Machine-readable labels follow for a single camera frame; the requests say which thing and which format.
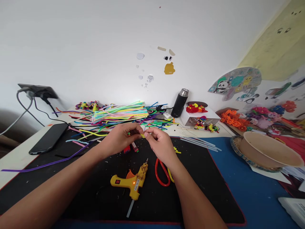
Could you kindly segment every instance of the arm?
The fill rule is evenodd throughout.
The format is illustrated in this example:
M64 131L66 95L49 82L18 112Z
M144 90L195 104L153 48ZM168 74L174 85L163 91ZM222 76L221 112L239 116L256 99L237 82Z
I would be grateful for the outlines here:
M227 228L178 159L169 135L158 128L150 128L144 135L156 156L166 164L175 180L185 228Z
M49 228L62 215L92 169L103 159L141 138L135 123L117 125L105 139L78 160L30 192L0 217L0 228Z

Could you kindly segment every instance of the bottle cap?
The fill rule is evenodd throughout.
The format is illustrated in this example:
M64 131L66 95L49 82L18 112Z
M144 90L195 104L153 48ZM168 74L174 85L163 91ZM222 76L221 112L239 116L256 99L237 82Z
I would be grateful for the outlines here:
M179 95L181 95L183 97L188 97L188 90L185 88L181 89L181 91L179 92Z

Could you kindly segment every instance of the blue cutting mat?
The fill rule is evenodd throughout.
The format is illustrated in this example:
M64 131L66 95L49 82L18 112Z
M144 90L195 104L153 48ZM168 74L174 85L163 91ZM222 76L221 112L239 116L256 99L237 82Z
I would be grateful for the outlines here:
M276 180L253 172L248 164L235 154L229 137L202 139L222 149L222 151L210 151L210 153L246 217L247 226L245 228L298 228L298 225L277 200L278 197L290 196ZM67 228L180 229L182 227L177 225L88 223L68 220L60 220L53 226L53 229Z

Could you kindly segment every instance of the forearm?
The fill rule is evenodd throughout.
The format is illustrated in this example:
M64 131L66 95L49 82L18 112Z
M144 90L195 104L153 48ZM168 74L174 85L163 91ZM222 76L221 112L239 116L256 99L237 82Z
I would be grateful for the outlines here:
M70 204L103 154L92 148L0 217L1 228L49 228Z
M185 228L227 228L178 158L169 164L179 194Z

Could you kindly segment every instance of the hand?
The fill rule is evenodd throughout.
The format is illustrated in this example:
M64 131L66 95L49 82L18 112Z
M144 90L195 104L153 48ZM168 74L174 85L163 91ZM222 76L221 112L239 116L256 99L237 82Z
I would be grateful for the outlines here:
M145 130L144 135L156 156L167 167L170 163L178 159L171 138L167 133L153 127Z
M103 152L106 158L121 152L133 141L142 138L140 134L144 132L137 123L118 124L95 148Z

